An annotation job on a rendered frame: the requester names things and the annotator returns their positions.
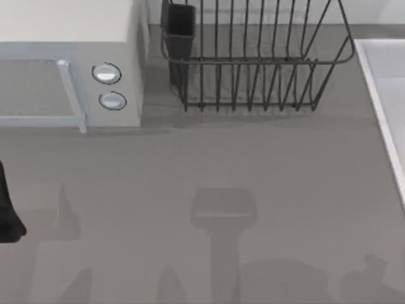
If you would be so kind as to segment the small round microwave knob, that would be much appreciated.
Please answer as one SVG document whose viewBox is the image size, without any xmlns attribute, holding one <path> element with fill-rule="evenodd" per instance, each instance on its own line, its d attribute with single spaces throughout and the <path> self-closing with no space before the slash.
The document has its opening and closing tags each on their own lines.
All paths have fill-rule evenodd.
<svg viewBox="0 0 405 304">
<path fill-rule="evenodd" d="M 101 94 L 98 100 L 99 104 L 109 111 L 120 111 L 127 105 L 125 96 L 115 91 Z"/>
</svg>

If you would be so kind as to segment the black cutlery holder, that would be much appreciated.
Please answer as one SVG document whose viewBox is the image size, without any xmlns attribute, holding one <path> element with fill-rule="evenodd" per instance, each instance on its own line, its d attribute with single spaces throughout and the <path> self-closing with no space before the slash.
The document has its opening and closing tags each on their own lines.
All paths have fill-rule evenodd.
<svg viewBox="0 0 405 304">
<path fill-rule="evenodd" d="M 183 87 L 196 31 L 196 7 L 162 0 L 161 29 L 168 54 L 170 84 Z"/>
</svg>

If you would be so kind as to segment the large round microwave knob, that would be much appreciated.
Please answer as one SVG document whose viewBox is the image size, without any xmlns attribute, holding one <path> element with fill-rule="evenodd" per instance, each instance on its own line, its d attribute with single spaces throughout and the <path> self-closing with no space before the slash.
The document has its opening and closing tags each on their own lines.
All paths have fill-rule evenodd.
<svg viewBox="0 0 405 304">
<path fill-rule="evenodd" d="M 99 83 L 113 85 L 122 78 L 121 70 L 114 64 L 104 62 L 91 68 L 91 75 Z"/>
</svg>

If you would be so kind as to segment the microwave door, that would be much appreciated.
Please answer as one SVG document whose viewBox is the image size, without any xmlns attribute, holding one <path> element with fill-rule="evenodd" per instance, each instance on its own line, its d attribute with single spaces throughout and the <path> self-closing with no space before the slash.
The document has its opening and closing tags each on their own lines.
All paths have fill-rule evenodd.
<svg viewBox="0 0 405 304">
<path fill-rule="evenodd" d="M 0 60 L 0 127 L 76 127 L 56 62 Z"/>
</svg>

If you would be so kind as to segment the pale microwave oven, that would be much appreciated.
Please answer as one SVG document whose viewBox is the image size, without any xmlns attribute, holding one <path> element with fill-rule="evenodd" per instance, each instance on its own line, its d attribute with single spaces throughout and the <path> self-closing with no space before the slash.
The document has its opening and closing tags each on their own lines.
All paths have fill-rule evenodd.
<svg viewBox="0 0 405 304">
<path fill-rule="evenodd" d="M 0 0 L 0 60 L 69 61 L 87 130 L 140 126 L 149 42 L 146 0 Z M 93 78 L 104 62 L 121 70 L 119 82 Z M 110 91 L 125 96 L 124 109 L 99 104 Z"/>
</svg>

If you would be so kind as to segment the white sink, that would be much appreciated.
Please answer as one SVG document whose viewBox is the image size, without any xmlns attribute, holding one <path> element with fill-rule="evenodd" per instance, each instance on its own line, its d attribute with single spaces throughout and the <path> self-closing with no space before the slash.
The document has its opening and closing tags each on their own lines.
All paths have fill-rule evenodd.
<svg viewBox="0 0 405 304">
<path fill-rule="evenodd" d="M 405 39 L 354 43 L 405 210 Z"/>
</svg>

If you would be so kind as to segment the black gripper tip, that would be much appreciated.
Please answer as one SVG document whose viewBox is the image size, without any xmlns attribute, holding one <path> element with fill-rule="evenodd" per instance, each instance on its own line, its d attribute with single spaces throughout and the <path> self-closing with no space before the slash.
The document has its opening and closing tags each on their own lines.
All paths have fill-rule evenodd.
<svg viewBox="0 0 405 304">
<path fill-rule="evenodd" d="M 0 160 L 0 244 L 17 243 L 27 234 L 27 228 L 13 207 L 4 166 Z"/>
</svg>

